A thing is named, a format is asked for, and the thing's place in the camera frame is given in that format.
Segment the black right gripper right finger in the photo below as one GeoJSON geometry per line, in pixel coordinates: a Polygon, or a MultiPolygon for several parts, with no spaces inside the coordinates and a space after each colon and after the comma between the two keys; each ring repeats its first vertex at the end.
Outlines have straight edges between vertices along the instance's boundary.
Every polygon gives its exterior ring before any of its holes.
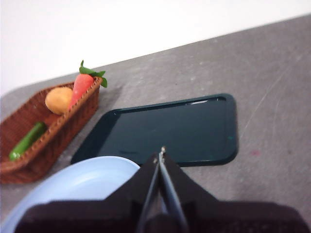
{"type": "Polygon", "coordinates": [[[299,212],[272,202],[220,201],[160,151],[160,176],[168,213],[189,233],[306,233],[299,212]]]}

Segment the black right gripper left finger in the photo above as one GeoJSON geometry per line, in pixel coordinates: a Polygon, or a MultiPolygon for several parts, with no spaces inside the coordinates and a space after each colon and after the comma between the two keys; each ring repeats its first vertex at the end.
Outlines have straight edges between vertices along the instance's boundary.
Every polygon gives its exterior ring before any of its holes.
{"type": "Polygon", "coordinates": [[[157,182],[158,156],[153,155],[120,188],[104,200],[51,201],[31,207],[17,233],[156,233],[158,220],[148,217],[157,182]]]}

